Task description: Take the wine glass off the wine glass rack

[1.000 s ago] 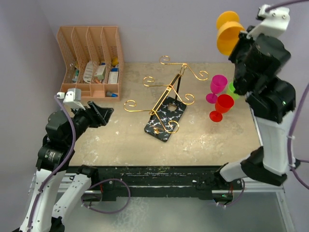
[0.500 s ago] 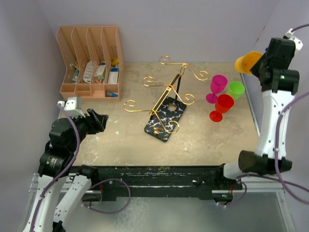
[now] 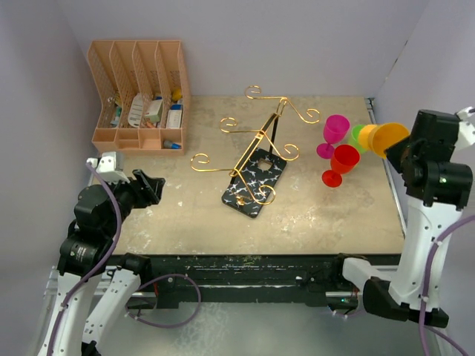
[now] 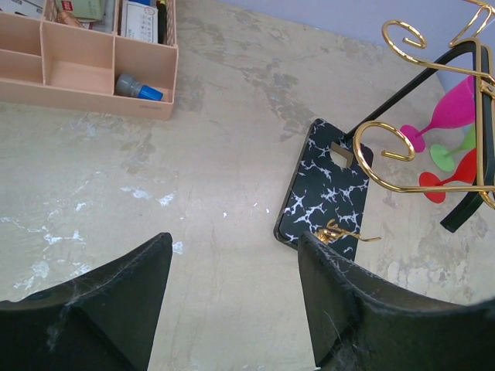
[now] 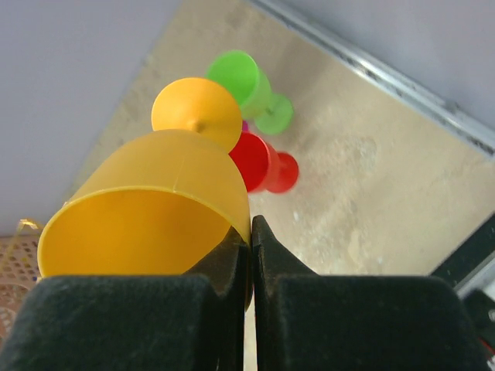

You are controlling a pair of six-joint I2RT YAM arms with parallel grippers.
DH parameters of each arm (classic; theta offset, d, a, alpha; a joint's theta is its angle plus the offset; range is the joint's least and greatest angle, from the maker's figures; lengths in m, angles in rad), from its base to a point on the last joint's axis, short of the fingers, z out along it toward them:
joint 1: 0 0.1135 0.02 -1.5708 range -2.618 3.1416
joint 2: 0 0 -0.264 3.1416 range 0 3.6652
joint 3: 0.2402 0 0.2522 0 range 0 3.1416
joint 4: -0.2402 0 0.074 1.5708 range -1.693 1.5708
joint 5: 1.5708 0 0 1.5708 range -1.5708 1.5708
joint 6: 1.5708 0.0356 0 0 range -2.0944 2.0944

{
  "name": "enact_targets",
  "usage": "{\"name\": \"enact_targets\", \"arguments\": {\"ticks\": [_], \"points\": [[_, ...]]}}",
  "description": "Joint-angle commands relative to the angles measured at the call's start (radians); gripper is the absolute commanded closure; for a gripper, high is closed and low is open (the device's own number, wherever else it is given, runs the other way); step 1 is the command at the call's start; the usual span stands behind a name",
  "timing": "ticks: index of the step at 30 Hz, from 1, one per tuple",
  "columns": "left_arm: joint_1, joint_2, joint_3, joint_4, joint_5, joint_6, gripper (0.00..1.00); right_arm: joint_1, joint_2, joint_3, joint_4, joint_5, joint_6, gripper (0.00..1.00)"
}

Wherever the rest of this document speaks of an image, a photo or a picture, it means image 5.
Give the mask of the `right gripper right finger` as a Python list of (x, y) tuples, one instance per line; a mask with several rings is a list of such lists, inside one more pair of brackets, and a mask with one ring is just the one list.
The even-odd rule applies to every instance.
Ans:
[(486, 370), (466, 309), (432, 276), (320, 275), (252, 221), (260, 370)]

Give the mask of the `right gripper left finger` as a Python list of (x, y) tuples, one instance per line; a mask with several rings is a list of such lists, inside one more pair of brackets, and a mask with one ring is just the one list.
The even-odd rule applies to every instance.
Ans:
[(249, 246), (230, 230), (180, 275), (59, 276), (27, 295), (3, 370), (240, 370)]

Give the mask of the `yellow plastic wine glass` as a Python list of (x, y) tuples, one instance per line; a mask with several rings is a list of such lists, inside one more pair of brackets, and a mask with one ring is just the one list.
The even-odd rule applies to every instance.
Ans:
[(42, 277), (182, 274), (230, 231), (251, 240), (248, 194), (230, 157), (241, 110), (187, 77), (152, 105), (152, 131), (113, 152), (44, 227)]

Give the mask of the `red plastic wine glass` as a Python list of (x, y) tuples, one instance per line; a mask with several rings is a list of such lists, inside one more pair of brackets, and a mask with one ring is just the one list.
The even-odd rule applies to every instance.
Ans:
[(230, 157), (248, 193), (285, 193), (295, 186), (299, 178), (299, 165), (293, 156), (276, 151), (263, 138), (251, 132), (241, 132)]

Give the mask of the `green plastic wine glass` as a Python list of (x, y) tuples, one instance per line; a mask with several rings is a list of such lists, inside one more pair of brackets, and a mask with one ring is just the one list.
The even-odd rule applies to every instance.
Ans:
[(254, 122), (261, 133), (280, 134), (291, 124), (292, 102), (273, 91), (265, 72), (245, 51), (219, 55), (208, 67), (206, 78), (226, 88), (239, 104), (242, 118)]

